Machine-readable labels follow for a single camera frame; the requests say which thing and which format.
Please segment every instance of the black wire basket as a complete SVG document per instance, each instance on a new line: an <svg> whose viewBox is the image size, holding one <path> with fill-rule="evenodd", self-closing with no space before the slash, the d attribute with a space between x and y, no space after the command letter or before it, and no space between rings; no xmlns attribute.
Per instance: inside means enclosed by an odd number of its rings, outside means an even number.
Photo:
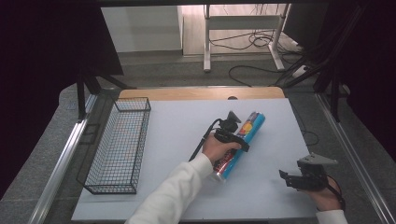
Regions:
<svg viewBox="0 0 396 224"><path fill-rule="evenodd" d="M78 182L92 194L136 194L151 107L148 98L114 102L99 144L88 151Z"/></svg>

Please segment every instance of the gray floor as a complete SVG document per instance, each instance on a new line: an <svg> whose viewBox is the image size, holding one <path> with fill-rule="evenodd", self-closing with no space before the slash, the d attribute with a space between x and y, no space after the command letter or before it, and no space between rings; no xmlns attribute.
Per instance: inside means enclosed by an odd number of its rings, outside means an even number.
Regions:
<svg viewBox="0 0 396 224"><path fill-rule="evenodd" d="M240 86L230 80L228 71L235 65L252 65L274 70L275 66L267 54L217 56L213 58L211 73L203 71L202 57L182 57L177 53L121 54L120 61L125 73L117 77L132 86L186 87L186 86ZM279 74L264 73L251 69L234 71L236 77L254 86L273 84ZM370 199L361 187L359 179L349 164L345 152L326 120L318 100L312 91L312 77L284 92L295 108L295 115L302 129L313 132L304 139L310 151L340 161L340 165L326 167L328 173L340 183L346 198L346 218L349 223L382 223ZM104 88L115 86L100 79ZM384 148L375 140L361 122L354 116L346 99L340 99L340 118L346 133L361 156L392 214L396 214L396 165ZM78 117L76 86L65 89L60 95L60 105L34 152L0 202L2 223L26 223L45 187L64 145ZM78 163L76 156L72 164ZM46 223L71 223L74 206L81 186L76 182L78 168L71 165L64 177L56 199L49 210ZM302 220L270 220L270 223L317 223L314 218Z"/></svg>

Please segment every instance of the white table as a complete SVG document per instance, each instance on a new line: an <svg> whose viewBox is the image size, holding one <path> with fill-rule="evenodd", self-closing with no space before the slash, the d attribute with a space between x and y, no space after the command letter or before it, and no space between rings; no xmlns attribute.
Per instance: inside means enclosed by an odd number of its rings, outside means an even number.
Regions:
<svg viewBox="0 0 396 224"><path fill-rule="evenodd" d="M83 190L72 220L123 221L179 163L187 161L215 119L232 110L242 121L252 111L266 121L228 181L210 178L182 217L196 220L252 220L313 217L315 205L286 187L278 170L298 175L296 161L308 155L288 99L150 101L151 113L136 195L91 195Z"/></svg>

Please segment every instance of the colorful can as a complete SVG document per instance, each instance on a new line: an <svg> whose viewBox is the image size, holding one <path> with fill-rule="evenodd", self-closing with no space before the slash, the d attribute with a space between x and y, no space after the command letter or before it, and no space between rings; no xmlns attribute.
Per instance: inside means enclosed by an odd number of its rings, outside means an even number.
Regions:
<svg viewBox="0 0 396 224"><path fill-rule="evenodd" d="M245 142L249 143L264 121L265 116L262 113L251 113L236 136L241 137ZM213 167L214 177L217 180L225 181L242 153L244 153L243 150L237 149L227 151L222 159L216 161Z"/></svg>

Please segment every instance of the person's arm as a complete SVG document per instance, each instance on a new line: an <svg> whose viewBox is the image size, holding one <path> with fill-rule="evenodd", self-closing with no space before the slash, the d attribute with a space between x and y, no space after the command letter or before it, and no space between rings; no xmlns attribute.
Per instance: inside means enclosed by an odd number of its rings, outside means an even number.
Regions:
<svg viewBox="0 0 396 224"><path fill-rule="evenodd" d="M178 223L181 215L202 187L203 180L213 172L213 163L237 143L223 144L210 134L194 160L182 162L125 223Z"/></svg>
<svg viewBox="0 0 396 224"><path fill-rule="evenodd" d="M318 212L317 218L320 224L347 224L344 211L341 209Z"/></svg>

